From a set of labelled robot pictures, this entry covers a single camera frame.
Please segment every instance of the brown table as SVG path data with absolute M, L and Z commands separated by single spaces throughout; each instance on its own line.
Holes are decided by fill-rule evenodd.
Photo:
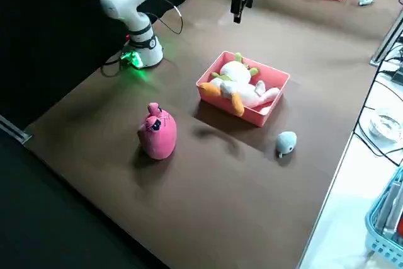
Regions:
M 364 13 L 355 1 L 256 0 L 236 25 L 230 0 L 187 0 L 181 36 L 155 26 L 160 66 L 96 71 L 30 126 L 28 147 L 171 268 L 293 268 L 375 72 L 367 62 L 395 17 L 389 4 Z M 173 11 L 164 19 L 177 22 Z M 223 50 L 292 75 L 261 129 L 199 103 L 195 82 Z M 136 136 L 151 101 L 178 124 L 161 162 Z M 280 161 L 284 130 L 298 146 Z

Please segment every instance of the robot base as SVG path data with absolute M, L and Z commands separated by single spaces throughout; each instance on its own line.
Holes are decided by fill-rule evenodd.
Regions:
M 162 46 L 159 43 L 159 40 L 157 37 L 156 37 L 156 46 L 152 49 L 149 49 L 149 48 L 138 49 L 129 44 L 126 44 L 125 47 L 123 48 L 122 53 L 126 54 L 129 52 L 136 52 L 138 54 L 138 56 L 140 57 L 141 63 L 137 64 L 137 65 L 133 64 L 133 66 L 137 69 L 143 69 L 145 67 L 156 66 L 164 58 Z

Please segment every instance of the small gray plush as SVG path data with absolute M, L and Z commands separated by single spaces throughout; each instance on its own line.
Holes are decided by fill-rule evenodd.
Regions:
M 276 139 L 276 150 L 281 159 L 284 154 L 292 152 L 297 145 L 297 135 L 295 132 L 282 132 Z

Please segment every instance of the plush eye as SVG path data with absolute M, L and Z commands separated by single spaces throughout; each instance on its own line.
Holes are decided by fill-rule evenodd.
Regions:
M 151 127 L 153 130 L 157 131 L 159 130 L 159 128 L 161 127 L 161 121 L 160 120 L 156 120 L 156 122 L 153 124 L 153 126 Z

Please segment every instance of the green light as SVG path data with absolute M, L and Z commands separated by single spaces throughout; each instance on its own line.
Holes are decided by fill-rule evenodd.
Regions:
M 139 53 L 134 50 L 124 53 L 122 56 L 120 56 L 120 59 L 138 69 L 144 66 Z
M 133 55 L 132 64 L 137 68 L 143 67 L 144 65 L 143 65 L 143 62 L 141 61 L 139 53 L 132 52 L 132 55 Z

